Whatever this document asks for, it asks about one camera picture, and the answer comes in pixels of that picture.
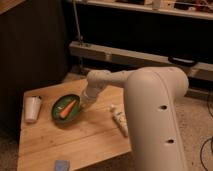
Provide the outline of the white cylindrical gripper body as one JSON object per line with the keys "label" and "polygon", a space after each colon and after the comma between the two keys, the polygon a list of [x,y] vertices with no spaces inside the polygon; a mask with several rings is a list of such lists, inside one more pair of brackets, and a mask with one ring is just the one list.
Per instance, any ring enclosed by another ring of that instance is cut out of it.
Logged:
{"label": "white cylindrical gripper body", "polygon": [[100,91],[96,88],[86,88],[82,91],[80,96],[80,106],[86,110],[92,106],[98,99]]}

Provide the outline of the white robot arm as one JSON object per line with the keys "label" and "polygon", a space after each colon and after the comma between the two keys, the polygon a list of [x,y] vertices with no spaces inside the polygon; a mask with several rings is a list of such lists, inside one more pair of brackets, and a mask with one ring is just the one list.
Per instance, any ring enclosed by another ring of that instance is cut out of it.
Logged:
{"label": "white robot arm", "polygon": [[188,171],[174,101],[189,87],[177,67],[132,71],[92,70],[81,106],[94,104],[109,85],[123,89],[124,110],[136,171]]}

